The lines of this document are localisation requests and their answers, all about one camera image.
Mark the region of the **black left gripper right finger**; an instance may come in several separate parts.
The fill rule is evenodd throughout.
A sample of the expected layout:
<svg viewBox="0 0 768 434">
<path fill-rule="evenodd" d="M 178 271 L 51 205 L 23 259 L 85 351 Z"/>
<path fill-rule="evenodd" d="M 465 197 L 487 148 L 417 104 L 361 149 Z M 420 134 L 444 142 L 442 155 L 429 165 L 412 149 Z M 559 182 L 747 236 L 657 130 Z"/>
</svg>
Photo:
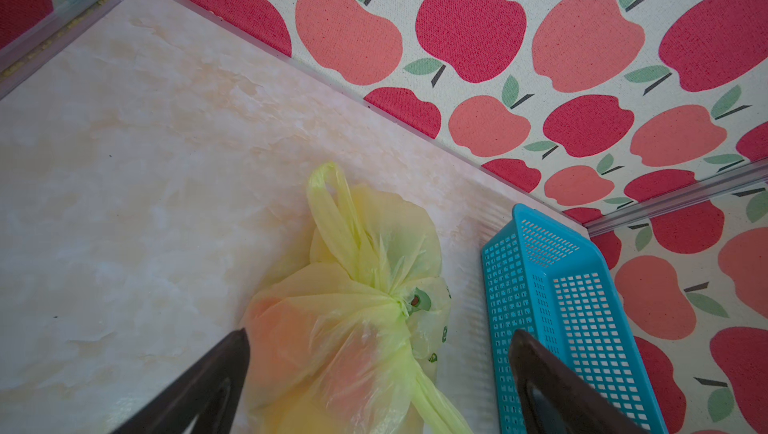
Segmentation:
<svg viewBox="0 0 768 434">
<path fill-rule="evenodd" d="M 528 433 L 643 431 L 529 332 L 514 332 L 509 363 Z"/>
</svg>

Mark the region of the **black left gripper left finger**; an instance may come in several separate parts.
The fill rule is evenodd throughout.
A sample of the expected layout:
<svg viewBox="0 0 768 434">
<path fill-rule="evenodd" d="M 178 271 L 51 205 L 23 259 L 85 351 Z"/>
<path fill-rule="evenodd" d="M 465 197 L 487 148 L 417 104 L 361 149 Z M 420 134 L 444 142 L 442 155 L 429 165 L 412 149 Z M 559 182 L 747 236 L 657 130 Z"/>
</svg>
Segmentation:
<svg viewBox="0 0 768 434">
<path fill-rule="evenodd" d="M 114 431 L 228 433 L 250 360 L 246 331 L 234 330 Z"/>
</svg>

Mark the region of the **yellow plastic bag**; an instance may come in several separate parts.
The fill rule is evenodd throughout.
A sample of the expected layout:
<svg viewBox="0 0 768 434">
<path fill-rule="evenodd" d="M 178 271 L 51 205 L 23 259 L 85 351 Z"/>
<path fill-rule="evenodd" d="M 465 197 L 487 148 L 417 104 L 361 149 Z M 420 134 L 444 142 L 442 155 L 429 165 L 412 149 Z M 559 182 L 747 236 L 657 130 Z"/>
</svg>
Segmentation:
<svg viewBox="0 0 768 434">
<path fill-rule="evenodd" d="M 436 387 L 452 297 L 428 213 L 350 185 L 334 163 L 309 177 L 311 221 L 241 324 L 255 433 L 466 433 Z"/>
</svg>

